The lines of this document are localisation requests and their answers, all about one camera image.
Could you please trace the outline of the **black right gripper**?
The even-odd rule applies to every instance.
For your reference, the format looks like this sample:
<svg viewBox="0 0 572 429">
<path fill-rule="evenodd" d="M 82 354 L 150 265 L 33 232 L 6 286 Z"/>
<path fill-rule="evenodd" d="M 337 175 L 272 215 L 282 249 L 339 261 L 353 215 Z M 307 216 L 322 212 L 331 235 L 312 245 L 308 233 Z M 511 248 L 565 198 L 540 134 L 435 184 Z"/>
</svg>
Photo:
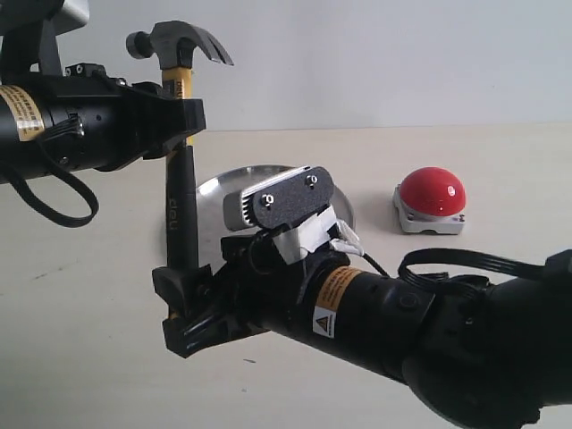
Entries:
<svg viewBox="0 0 572 429">
<path fill-rule="evenodd" d="M 189 358 L 265 332 L 310 347 L 350 345 L 351 309 L 343 304 L 332 310 L 318 302 L 333 293 L 333 287 L 326 285 L 328 277 L 350 266 L 347 255 L 328 245 L 287 265 L 263 235 L 224 238 L 221 247 L 225 262 L 214 279 L 210 265 L 189 270 L 162 266 L 152 271 L 155 293 L 170 313 L 162 322 L 169 351 Z M 195 321 L 181 316 L 205 309 Z"/>
</svg>

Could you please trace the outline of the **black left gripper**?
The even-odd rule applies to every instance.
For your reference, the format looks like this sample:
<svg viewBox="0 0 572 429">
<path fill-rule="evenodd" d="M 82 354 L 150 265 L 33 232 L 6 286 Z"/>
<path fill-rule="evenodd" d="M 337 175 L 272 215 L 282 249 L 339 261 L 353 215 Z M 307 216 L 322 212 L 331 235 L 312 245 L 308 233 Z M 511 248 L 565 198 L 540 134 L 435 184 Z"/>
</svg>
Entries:
<svg viewBox="0 0 572 429">
<path fill-rule="evenodd" d="M 97 63 L 39 74 L 39 94 L 55 124 L 75 118 L 82 126 L 81 136 L 63 138 L 58 148 L 71 150 L 73 170 L 111 172 L 162 158 L 206 128 L 201 99 L 175 99 L 152 81 L 130 85 Z"/>
</svg>

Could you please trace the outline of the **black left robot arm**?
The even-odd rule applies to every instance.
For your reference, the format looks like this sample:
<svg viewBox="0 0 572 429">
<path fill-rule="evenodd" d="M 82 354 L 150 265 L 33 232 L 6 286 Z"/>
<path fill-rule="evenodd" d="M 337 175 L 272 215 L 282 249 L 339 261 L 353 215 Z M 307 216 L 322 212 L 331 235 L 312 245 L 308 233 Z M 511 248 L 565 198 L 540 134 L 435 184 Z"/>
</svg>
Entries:
<svg viewBox="0 0 572 429">
<path fill-rule="evenodd" d="M 24 179 L 49 173 L 37 143 L 67 172 L 111 172 L 206 127 L 199 99 L 128 84 L 101 64 L 63 67 L 58 36 L 88 20 L 86 1 L 1 3 L 1 160 Z"/>
</svg>

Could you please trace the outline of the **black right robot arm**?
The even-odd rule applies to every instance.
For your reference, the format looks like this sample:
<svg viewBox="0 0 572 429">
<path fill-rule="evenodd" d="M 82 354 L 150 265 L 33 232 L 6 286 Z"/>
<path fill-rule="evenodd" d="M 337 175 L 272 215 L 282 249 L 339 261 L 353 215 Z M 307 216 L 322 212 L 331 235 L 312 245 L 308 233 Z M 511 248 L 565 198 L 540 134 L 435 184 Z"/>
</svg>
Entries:
<svg viewBox="0 0 572 429">
<path fill-rule="evenodd" d="M 276 332 L 406 385 L 462 428 L 519 428 L 571 401 L 569 251 L 530 265 L 420 249 L 390 277 L 325 245 L 292 265 L 266 236 L 222 249 L 217 272 L 153 272 L 180 357 Z"/>
</svg>

